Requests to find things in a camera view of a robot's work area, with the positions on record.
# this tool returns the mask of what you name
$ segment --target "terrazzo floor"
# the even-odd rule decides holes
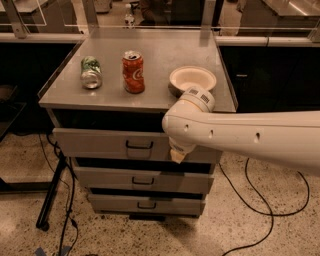
[[[57,157],[44,134],[8,134],[0,143],[0,177],[6,182],[50,181]],[[268,208],[245,178],[246,158],[224,153],[221,166],[249,205],[268,213]],[[300,209],[308,199],[307,187],[297,170],[250,159],[248,176],[265,197],[274,214]],[[274,217],[269,236],[256,246],[225,255],[320,255],[320,175],[302,173],[310,187],[309,202],[300,213]],[[219,166],[199,218],[167,217],[164,221],[131,220],[127,215],[96,214],[86,191],[76,182],[71,218],[64,236],[69,255],[224,255],[230,249],[257,243],[266,237],[271,217],[249,209],[234,192]],[[0,194],[0,255],[57,255],[66,215],[67,169],[62,175],[51,209],[47,232],[36,228],[45,193]]]

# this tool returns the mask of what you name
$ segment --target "green soda can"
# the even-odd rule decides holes
[[[93,56],[86,56],[81,61],[81,83],[84,88],[95,89],[102,85],[99,61]]]

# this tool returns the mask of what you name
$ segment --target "bottom drawer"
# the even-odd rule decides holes
[[[152,198],[89,194],[95,212],[148,213],[199,216],[205,207],[204,200],[181,198]]]

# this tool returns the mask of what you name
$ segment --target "soda can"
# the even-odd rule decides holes
[[[93,56],[86,56],[81,61],[81,83],[84,88],[95,89],[102,84],[99,61]]]
[[[143,58],[141,53],[126,51],[122,58],[124,88],[130,93],[141,93],[145,89]]]

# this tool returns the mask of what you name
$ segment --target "red soda can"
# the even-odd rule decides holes
[[[122,58],[124,88],[130,93],[140,93],[145,89],[143,78],[143,58],[141,53],[126,51]]]

